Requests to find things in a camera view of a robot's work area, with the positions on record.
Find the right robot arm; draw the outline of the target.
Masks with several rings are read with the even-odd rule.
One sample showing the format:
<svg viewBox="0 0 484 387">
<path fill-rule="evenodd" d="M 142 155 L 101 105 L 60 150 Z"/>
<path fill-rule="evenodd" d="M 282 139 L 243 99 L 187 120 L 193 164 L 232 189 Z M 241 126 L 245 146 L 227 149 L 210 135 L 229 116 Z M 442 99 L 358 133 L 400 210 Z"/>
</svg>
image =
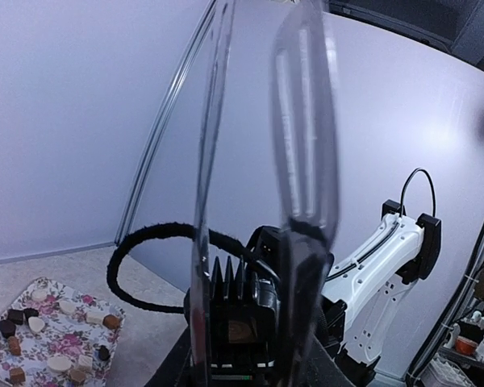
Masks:
<svg viewBox="0 0 484 387">
<path fill-rule="evenodd" d="M 328 274 L 316 338 L 355 386 L 375 378 L 400 303 L 434 269 L 441 236 L 435 212 L 410 218 L 403 199 L 387 200 L 375 232 Z"/>
</svg>

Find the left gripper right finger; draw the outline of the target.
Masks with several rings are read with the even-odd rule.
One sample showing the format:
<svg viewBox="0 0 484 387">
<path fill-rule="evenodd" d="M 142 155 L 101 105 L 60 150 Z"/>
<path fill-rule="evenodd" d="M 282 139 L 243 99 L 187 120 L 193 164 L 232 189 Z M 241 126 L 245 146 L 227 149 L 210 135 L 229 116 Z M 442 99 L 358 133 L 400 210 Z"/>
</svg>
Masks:
<svg viewBox="0 0 484 387">
<path fill-rule="evenodd" d="M 281 199 L 278 354 L 273 385 L 295 386 L 310 351 L 339 217 L 336 120 L 322 3 L 283 20 L 270 62 L 271 128 Z"/>
</svg>

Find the white round chocolate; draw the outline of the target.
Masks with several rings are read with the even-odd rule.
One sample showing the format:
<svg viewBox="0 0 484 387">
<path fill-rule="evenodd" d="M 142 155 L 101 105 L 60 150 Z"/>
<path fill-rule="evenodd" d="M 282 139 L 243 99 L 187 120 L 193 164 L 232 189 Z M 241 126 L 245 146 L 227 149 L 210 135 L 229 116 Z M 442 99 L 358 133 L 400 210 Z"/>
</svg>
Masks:
<svg viewBox="0 0 484 387">
<path fill-rule="evenodd" d="M 72 368 L 72 361 L 63 355 L 50 356 L 47 359 L 48 368 L 56 373 L 68 372 Z"/>
</svg>

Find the black round chocolate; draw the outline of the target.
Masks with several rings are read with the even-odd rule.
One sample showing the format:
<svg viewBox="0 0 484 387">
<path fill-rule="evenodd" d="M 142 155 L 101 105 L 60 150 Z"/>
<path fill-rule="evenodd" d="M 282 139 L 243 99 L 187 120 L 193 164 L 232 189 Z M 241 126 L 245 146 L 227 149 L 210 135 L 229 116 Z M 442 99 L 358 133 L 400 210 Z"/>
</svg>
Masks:
<svg viewBox="0 0 484 387">
<path fill-rule="evenodd" d="M 28 321 L 31 317 L 38 317 L 40 315 L 40 312 L 35 308 L 25 308 L 23 310 L 23 315 L 25 320 Z"/>
</svg>

